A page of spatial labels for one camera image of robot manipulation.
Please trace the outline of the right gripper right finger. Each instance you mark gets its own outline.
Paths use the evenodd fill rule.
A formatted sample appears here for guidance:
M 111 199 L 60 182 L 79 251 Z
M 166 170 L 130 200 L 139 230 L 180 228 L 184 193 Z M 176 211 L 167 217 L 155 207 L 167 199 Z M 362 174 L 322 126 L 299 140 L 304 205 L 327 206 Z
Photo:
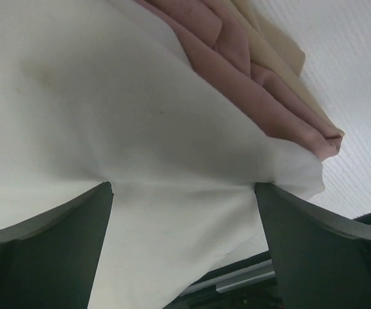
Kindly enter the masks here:
M 371 308 L 371 226 L 269 183 L 254 187 L 286 308 Z

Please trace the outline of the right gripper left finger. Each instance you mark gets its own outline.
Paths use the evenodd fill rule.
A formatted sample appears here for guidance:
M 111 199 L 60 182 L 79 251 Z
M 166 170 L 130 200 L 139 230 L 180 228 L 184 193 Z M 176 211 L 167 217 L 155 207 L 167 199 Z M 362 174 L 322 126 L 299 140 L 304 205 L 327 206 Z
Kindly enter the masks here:
M 87 308 L 113 192 L 104 182 L 0 230 L 0 308 Z

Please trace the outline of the cream white t shirt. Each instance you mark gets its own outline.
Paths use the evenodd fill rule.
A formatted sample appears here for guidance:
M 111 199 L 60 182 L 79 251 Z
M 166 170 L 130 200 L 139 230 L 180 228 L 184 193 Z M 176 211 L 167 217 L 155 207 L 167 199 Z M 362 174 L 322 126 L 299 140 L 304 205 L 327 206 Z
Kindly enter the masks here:
M 90 308 L 163 308 L 263 245 L 254 184 L 309 199 L 322 164 L 267 137 L 127 1 L 0 1 L 0 229 L 110 182 Z

